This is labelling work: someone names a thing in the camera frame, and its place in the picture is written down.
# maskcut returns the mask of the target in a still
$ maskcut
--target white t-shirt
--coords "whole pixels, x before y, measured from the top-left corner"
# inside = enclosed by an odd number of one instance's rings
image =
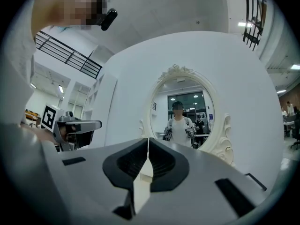
[[[186,129],[190,126],[194,126],[194,124],[190,118],[187,118],[187,119],[188,119],[188,126],[186,124],[186,120],[184,119],[184,117],[182,117],[182,119],[180,121],[173,119],[173,121],[172,121],[172,136],[171,136],[170,142],[177,143],[179,145],[183,145],[186,147],[192,146],[191,139],[188,138]],[[172,119],[170,119],[168,121],[168,124],[167,124],[168,127],[170,126],[171,120]]]
[[[2,80],[7,78],[5,89],[10,90],[9,94],[13,96],[7,99],[11,105],[7,102],[3,105],[3,109],[5,113],[15,114],[8,119],[3,114],[1,119],[18,124],[26,121],[24,111],[33,93],[30,86],[30,80],[34,75],[33,54],[36,51],[31,32],[33,4],[34,0],[27,0],[20,8],[7,30],[0,50],[1,77]],[[7,91],[1,90],[1,94],[6,94]]]
[[[293,106],[292,104],[290,104],[290,106],[289,106],[289,105],[287,106],[287,113],[288,113],[290,116],[295,115],[295,112],[294,112],[294,106]]]

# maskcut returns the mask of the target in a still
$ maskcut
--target fluorescent light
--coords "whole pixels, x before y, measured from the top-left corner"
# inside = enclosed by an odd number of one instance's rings
[[[286,90],[281,90],[281,91],[278,91],[277,93],[283,93],[283,92],[286,92]]]
[[[62,86],[59,85],[58,87],[60,88],[60,92],[64,93],[64,90],[62,89]]]
[[[239,26],[240,26],[240,27],[245,27],[245,26],[246,26],[246,23],[245,23],[245,22],[239,22]],[[252,24],[248,23],[248,24],[247,24],[247,27],[252,28]]]
[[[294,64],[292,65],[291,69],[300,70],[300,65]]]

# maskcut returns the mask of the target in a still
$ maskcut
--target chair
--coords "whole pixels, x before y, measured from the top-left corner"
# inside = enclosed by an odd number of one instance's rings
[[[297,149],[296,150],[298,150],[298,145],[300,144],[300,118],[297,118],[295,120],[295,133],[296,133],[296,139],[297,139],[297,141],[294,142],[294,144],[291,146],[291,148],[293,146],[297,145]]]

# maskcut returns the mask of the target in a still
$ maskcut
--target person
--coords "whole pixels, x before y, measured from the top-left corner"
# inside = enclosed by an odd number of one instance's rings
[[[282,116],[286,116],[287,117],[287,113],[286,113],[286,111],[285,111],[285,109],[283,107],[281,108],[281,113],[282,113]]]
[[[15,86],[11,93],[14,94],[16,90],[21,89],[24,90],[23,93],[26,93],[26,96],[29,96],[18,105],[18,111],[22,111],[20,106],[23,106],[23,111],[25,111],[26,103],[33,93],[30,81],[34,75],[33,54],[36,51],[36,34],[48,26],[86,27],[96,24],[96,21],[106,13],[106,8],[106,0],[27,0],[25,2],[7,30],[0,51],[2,80],[5,76],[13,77],[22,87],[16,88]],[[27,126],[24,112],[20,118],[18,118],[19,114],[21,113],[19,112],[16,118],[11,118],[11,123],[17,123],[21,127],[29,129],[37,135],[40,141],[51,141],[57,144],[51,132],[47,129],[35,129]],[[7,118],[5,116],[4,113],[1,114],[1,122],[7,123],[8,119],[5,119]],[[66,135],[64,127],[60,132],[63,137]]]
[[[287,114],[289,115],[289,117],[292,117],[293,115],[295,115],[293,105],[289,101],[286,103],[286,105],[287,105]]]
[[[200,115],[197,115],[197,119],[195,121],[195,126],[196,126],[196,134],[197,135],[203,134],[204,122],[201,121]],[[198,146],[201,146],[203,144],[203,137],[197,137],[196,141],[198,142]]]
[[[179,145],[191,147],[191,139],[188,138],[186,129],[193,126],[190,118],[183,116],[183,104],[180,101],[174,102],[172,110],[175,115],[173,119],[169,119],[167,127],[172,127],[172,136],[170,142],[177,143]]]

